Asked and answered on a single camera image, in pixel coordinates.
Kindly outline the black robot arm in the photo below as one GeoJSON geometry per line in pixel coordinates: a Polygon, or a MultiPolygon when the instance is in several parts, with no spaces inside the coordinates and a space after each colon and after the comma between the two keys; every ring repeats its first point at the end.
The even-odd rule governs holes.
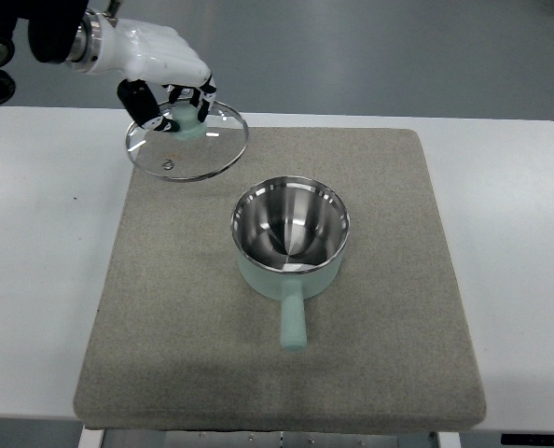
{"type": "Polygon", "coordinates": [[[0,0],[0,105],[16,91],[5,70],[18,49],[29,49],[40,63],[59,64],[70,55],[87,1],[0,0]]]}

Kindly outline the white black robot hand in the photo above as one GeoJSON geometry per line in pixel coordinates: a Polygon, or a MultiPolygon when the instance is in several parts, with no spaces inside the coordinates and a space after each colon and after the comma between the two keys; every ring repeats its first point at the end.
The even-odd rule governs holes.
{"type": "Polygon", "coordinates": [[[148,85],[168,89],[168,102],[177,102],[186,89],[197,121],[205,122],[215,102],[216,85],[207,64],[172,27],[119,19],[113,6],[105,12],[87,9],[66,58],[73,70],[88,75],[119,72],[117,96],[141,128],[178,133],[183,125],[160,110],[148,85]]]}

